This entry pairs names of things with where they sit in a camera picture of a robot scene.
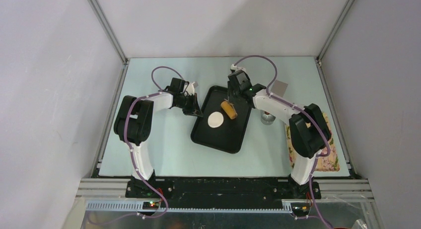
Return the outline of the black baking tray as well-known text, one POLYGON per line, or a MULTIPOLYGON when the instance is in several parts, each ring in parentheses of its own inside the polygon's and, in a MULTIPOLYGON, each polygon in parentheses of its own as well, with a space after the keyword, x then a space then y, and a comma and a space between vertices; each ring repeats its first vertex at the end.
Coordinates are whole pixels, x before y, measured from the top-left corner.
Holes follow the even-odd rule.
POLYGON ((196 119, 191 132, 191 140, 202 146, 235 154, 241 149, 251 107, 244 100, 232 99, 237 117, 230 119, 220 106, 225 99, 228 99, 226 87, 218 85, 210 87, 201 108, 203 116, 196 119), (214 112, 219 112, 223 116, 223 123, 216 128, 208 124, 208 118, 214 112))

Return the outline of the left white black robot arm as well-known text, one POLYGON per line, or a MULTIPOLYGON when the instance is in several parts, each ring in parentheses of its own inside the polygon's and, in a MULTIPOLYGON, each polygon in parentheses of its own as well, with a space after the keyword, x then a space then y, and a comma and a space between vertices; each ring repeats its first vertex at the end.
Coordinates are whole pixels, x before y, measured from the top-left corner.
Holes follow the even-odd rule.
POLYGON ((151 180, 155 170, 148 150, 153 116, 163 110, 179 108, 186 116, 201 117, 197 88, 195 81, 174 77, 167 87, 156 93, 140 97, 126 95, 122 100, 113 131, 128 148, 130 187, 138 188, 144 197, 152 197, 157 191, 157 184, 151 180))

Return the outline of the white dough ball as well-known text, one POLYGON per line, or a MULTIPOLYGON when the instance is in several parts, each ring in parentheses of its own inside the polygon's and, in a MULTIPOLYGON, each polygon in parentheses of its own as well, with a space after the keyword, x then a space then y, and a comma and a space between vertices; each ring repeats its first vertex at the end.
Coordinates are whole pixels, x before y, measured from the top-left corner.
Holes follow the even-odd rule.
POLYGON ((224 116, 222 113, 215 111, 208 117, 208 126, 211 128, 218 128, 224 122, 224 116))

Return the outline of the wooden dough roller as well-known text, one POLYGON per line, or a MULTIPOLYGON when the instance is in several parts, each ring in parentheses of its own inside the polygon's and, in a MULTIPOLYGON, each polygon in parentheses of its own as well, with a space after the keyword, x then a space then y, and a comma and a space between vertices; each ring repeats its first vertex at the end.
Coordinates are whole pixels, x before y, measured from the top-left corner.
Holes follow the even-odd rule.
POLYGON ((229 117, 229 119, 234 120, 238 116, 233 104, 228 102, 227 100, 224 100, 220 104, 220 106, 222 110, 226 113, 226 115, 229 117))

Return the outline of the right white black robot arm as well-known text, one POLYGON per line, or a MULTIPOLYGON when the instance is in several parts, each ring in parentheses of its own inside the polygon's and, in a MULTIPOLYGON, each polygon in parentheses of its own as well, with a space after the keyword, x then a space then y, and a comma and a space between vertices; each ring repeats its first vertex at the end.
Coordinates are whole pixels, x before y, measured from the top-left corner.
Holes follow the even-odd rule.
POLYGON ((290 103, 261 84, 252 84, 243 68, 232 66, 228 75, 228 97, 247 102, 257 110, 273 115, 289 127, 292 147, 298 153, 290 174, 289 193, 302 198, 309 191, 308 182, 323 149, 329 149, 331 132, 320 107, 314 103, 301 106, 290 103))

